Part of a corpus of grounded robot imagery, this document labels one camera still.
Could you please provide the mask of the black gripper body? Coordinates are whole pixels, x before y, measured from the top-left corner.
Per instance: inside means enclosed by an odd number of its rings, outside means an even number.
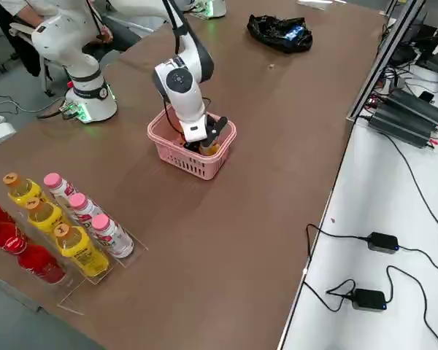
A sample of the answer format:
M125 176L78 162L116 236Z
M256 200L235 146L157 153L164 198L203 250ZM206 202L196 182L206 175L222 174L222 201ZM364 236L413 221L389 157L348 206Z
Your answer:
M217 151L220 146L218 144L218 137L227 125L227 122L228 119L226 117L220 117L216 120L210 114L207 115L207 137L201 141L185 142L184 148L189 151Z

